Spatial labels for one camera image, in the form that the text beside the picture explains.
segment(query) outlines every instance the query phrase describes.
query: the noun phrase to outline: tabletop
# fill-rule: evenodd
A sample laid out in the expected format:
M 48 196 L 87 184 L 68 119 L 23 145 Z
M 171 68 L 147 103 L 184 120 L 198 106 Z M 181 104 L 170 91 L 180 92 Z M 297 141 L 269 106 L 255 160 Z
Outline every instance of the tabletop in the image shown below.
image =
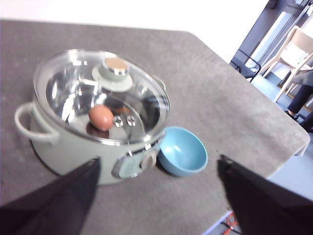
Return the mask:
M 220 154 L 267 177 L 310 141 L 298 124 L 188 32 L 1 21 L 2 204 L 57 177 L 17 131 L 14 112 L 32 99 L 37 65 L 72 48 L 110 51 L 162 78 L 171 103 L 166 125 L 195 133 L 209 157 L 206 169 L 193 176 L 174 177 L 159 166 L 99 187 L 84 235 L 201 234 L 227 211 L 216 169 Z

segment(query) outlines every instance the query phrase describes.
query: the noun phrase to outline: bowl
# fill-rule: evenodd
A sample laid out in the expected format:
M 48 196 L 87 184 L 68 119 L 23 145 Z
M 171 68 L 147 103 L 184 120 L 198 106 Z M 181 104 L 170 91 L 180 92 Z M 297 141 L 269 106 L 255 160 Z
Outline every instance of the bowl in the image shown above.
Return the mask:
M 187 176 L 205 169 L 207 152 L 197 136 L 178 126 L 167 127 L 165 132 L 158 159 L 166 171 Z

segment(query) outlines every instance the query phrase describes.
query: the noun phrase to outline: lid knob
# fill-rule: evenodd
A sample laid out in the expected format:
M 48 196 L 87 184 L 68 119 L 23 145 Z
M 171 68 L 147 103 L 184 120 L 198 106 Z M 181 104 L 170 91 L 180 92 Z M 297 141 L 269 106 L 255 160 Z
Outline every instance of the lid knob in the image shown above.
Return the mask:
M 105 58 L 92 69 L 92 77 L 102 87 L 113 92 L 125 92 L 132 87 L 129 66 L 121 58 Z
M 128 65 L 120 58 L 106 58 L 104 60 L 104 67 L 114 72 L 115 75 L 125 75 L 128 73 Z

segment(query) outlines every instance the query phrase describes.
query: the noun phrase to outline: pot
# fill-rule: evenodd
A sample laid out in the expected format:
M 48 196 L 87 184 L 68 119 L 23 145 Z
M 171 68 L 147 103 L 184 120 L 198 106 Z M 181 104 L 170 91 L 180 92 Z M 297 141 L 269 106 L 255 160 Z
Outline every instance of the pot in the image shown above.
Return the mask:
M 114 115 L 108 131 L 89 121 L 98 104 Z M 56 173 L 100 157 L 99 184 L 112 184 L 155 165 L 169 111 L 161 80 L 113 53 L 74 49 L 38 66 L 33 101 L 16 110 L 15 123 Z M 31 116 L 30 129 L 23 114 Z

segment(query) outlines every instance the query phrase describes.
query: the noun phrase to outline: brown egg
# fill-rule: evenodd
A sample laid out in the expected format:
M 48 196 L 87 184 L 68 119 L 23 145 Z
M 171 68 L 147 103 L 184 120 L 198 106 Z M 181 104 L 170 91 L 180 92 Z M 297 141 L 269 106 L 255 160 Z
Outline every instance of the brown egg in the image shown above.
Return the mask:
M 95 105 L 88 115 L 92 125 L 101 131 L 107 131 L 113 126 L 113 113 L 105 105 Z

